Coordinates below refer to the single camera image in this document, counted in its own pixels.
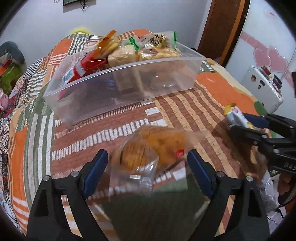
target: plastic storage box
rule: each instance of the plastic storage box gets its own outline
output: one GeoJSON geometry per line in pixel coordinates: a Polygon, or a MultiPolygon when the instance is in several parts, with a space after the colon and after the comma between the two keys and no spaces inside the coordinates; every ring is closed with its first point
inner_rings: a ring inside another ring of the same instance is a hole
{"type": "Polygon", "coordinates": [[[72,62],[85,52],[69,55],[48,83],[43,98],[70,126],[138,101],[191,89],[204,56],[180,43],[176,47],[182,57],[125,64],[60,86],[72,62]]]}

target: bed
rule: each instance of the bed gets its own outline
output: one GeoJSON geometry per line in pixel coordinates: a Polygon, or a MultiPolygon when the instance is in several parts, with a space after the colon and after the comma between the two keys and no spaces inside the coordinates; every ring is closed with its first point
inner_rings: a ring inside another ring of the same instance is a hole
{"type": "MultiPolygon", "coordinates": [[[[120,37],[126,39],[145,33],[146,30],[133,30],[120,37]]],[[[6,183],[9,193],[7,188],[2,188],[5,189],[25,234],[30,208],[43,176],[60,178],[66,177],[73,170],[80,170],[86,162],[92,160],[99,149],[106,149],[110,153],[142,124],[161,123],[186,131],[205,131],[205,138],[200,143],[195,143],[194,147],[217,171],[223,171],[230,177],[262,177],[262,167],[255,158],[256,149],[234,144],[227,135],[224,120],[224,107],[230,103],[236,103],[243,112],[258,114],[256,98],[223,67],[208,58],[202,63],[193,89],[138,102],[67,128],[42,98],[46,85],[65,56],[91,48],[101,38],[89,34],[72,34],[59,42],[47,57],[33,63],[14,90],[18,95],[17,107],[11,115],[1,120],[1,138],[6,141],[1,145],[9,143],[9,147],[3,148],[1,153],[2,158],[8,160],[6,183]],[[150,108],[157,111],[147,116],[145,110],[150,108]]],[[[128,210],[135,207],[127,207],[131,200],[127,202],[118,195],[118,198],[112,200],[113,204],[108,202],[104,192],[108,189],[108,182],[104,181],[107,178],[107,174],[103,176],[97,191],[88,198],[87,203],[109,240],[125,240],[130,239],[130,235],[137,236],[136,233],[127,231],[129,227],[136,225],[129,222],[132,218],[140,218],[141,222],[137,223],[142,226],[145,224],[149,227],[148,230],[157,229],[164,221],[170,224],[166,229],[155,231],[153,236],[147,235],[147,240],[160,240],[164,235],[166,240],[186,240],[198,225],[199,219],[190,213],[198,212],[202,204],[196,204],[195,200],[200,194],[196,188],[192,188],[194,181],[189,174],[181,178],[165,174],[155,183],[160,193],[165,192],[165,195],[160,195],[158,200],[150,199],[143,204],[142,211],[146,208],[143,212],[137,211],[134,214],[128,210]],[[172,190],[178,190],[178,193],[173,194],[172,190]],[[162,203],[174,201],[159,208],[159,218],[155,219],[156,214],[149,216],[156,220],[150,223],[147,221],[147,213],[152,212],[149,207],[151,203],[161,206],[159,200],[162,203]]],[[[79,235],[67,197],[62,196],[61,199],[69,226],[73,233],[79,235]]],[[[139,201],[145,202],[144,198],[138,198],[132,203],[139,201]]],[[[229,198],[218,233],[223,233],[226,229],[233,201],[233,197],[229,198]]]]}

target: snack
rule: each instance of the snack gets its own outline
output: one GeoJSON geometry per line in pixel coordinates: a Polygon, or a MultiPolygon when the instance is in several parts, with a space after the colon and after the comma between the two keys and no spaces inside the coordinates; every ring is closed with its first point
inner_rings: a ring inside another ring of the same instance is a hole
{"type": "Polygon", "coordinates": [[[110,187],[124,186],[133,192],[151,190],[155,175],[176,164],[202,137],[204,134],[142,125],[113,151],[110,187]]]}
{"type": "Polygon", "coordinates": [[[119,39],[114,38],[115,30],[111,30],[97,45],[92,58],[106,58],[113,50],[119,46],[119,39]]]}
{"type": "Polygon", "coordinates": [[[76,64],[72,66],[62,78],[62,85],[80,79],[83,76],[93,74],[98,70],[105,68],[106,59],[94,59],[92,56],[94,50],[86,53],[76,60],[76,64]]]}
{"type": "Polygon", "coordinates": [[[108,56],[110,67],[136,62],[136,50],[132,45],[120,46],[108,56]]]}
{"type": "Polygon", "coordinates": [[[140,49],[137,53],[137,60],[150,60],[150,59],[158,59],[158,58],[175,58],[181,57],[181,54],[172,48],[143,48],[140,49]]]}
{"type": "Polygon", "coordinates": [[[149,162],[143,154],[144,148],[149,146],[159,157],[157,172],[162,172],[192,148],[189,139],[183,130],[143,125],[124,146],[114,150],[111,164],[125,171],[136,171],[149,162]]]}
{"type": "Polygon", "coordinates": [[[235,103],[227,105],[224,114],[227,116],[227,120],[231,125],[243,126],[253,130],[256,129],[255,126],[244,117],[235,103]]]}
{"type": "Polygon", "coordinates": [[[173,48],[176,49],[177,33],[168,31],[163,33],[150,33],[143,36],[131,37],[139,48],[173,48]]]}

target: screw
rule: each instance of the screw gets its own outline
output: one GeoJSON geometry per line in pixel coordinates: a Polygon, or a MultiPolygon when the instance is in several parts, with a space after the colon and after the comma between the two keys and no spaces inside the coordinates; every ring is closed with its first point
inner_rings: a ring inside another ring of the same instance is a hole
{"type": "Polygon", "coordinates": [[[247,180],[248,182],[251,182],[251,181],[253,181],[253,178],[252,178],[251,176],[246,176],[246,180],[247,180]]]}
{"type": "Polygon", "coordinates": [[[216,175],[217,175],[217,177],[224,177],[225,176],[225,173],[222,172],[222,171],[217,171],[216,172],[216,175]]]}
{"type": "Polygon", "coordinates": [[[49,180],[50,176],[49,175],[46,175],[43,177],[43,181],[47,182],[49,180]]]}
{"type": "Polygon", "coordinates": [[[72,173],[71,173],[71,176],[72,177],[77,177],[79,175],[79,171],[73,171],[72,173]]]}

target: pink heart sticker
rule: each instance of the pink heart sticker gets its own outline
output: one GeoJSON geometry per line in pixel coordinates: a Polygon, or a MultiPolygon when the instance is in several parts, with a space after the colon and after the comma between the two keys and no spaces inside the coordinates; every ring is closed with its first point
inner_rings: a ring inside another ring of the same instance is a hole
{"type": "Polygon", "coordinates": [[[254,50],[254,59],[256,61],[257,67],[262,67],[262,66],[269,67],[271,65],[271,60],[267,55],[266,47],[262,49],[256,48],[254,50]]]}
{"type": "Polygon", "coordinates": [[[271,66],[270,66],[271,72],[284,73],[286,71],[289,63],[284,57],[279,56],[279,53],[276,50],[276,48],[269,46],[267,48],[267,55],[271,59],[271,66]]]}

